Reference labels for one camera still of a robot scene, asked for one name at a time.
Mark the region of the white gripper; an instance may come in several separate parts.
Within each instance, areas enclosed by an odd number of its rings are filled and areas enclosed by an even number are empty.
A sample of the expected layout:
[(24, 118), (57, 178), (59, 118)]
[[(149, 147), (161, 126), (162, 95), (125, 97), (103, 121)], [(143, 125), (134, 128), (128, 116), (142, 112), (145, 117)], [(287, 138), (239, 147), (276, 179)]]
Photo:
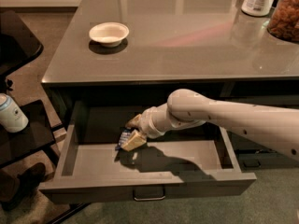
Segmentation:
[(173, 121), (167, 104), (153, 106), (145, 110), (141, 115), (136, 115), (125, 124), (127, 129), (139, 128), (143, 134), (138, 130), (132, 130), (129, 139), (121, 148), (131, 151), (144, 145), (147, 142), (147, 137), (155, 139), (163, 136), (174, 128)]

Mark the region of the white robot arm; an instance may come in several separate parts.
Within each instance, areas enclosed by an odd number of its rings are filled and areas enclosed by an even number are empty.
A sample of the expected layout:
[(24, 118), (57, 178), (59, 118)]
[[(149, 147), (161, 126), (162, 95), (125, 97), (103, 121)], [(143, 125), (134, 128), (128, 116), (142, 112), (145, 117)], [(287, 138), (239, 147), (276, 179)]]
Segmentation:
[(299, 110), (218, 101), (195, 91), (173, 91), (167, 102), (129, 120), (119, 147), (131, 151), (174, 130), (206, 122), (299, 161)]

